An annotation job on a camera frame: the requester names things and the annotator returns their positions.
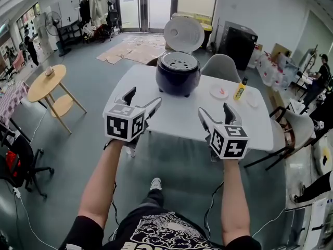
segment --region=cup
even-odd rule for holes
[[[48,67],[46,68],[45,75],[46,75],[47,77],[49,77],[49,76],[51,76],[53,73],[54,73],[53,68],[52,68],[51,66],[48,66]]]

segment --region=door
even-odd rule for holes
[[[117,0],[119,23],[124,32],[163,33],[177,0]]]

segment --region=white chair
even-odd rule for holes
[[[222,54],[213,55],[202,68],[202,75],[226,81],[241,82],[235,62],[231,57]]]
[[[244,168],[251,167],[255,164],[258,164],[262,161],[265,161],[273,156],[280,154],[280,157],[269,167],[266,168],[266,170],[269,170],[288,155],[296,153],[310,139],[312,133],[314,132],[314,125],[312,119],[309,116],[298,115],[285,109],[284,107],[278,107],[270,114],[270,117],[274,116],[279,110],[281,110],[282,112],[276,118],[276,120],[271,119],[272,130],[273,130],[273,149],[268,152],[270,154],[264,158],[261,158],[255,162],[252,162],[244,166]],[[284,117],[291,125],[293,134],[295,136],[294,146],[286,145],[285,135],[282,127],[279,124],[282,117]]]

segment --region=black box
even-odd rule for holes
[[[219,53],[231,57],[237,69],[245,70],[257,39],[258,36],[251,29],[226,21]]]

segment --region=black rice cooker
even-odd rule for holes
[[[159,90],[188,97],[199,85],[201,76],[199,61],[188,53],[202,45],[203,27],[192,17],[174,17],[164,28],[164,38],[179,52],[165,53],[158,58],[156,82]]]

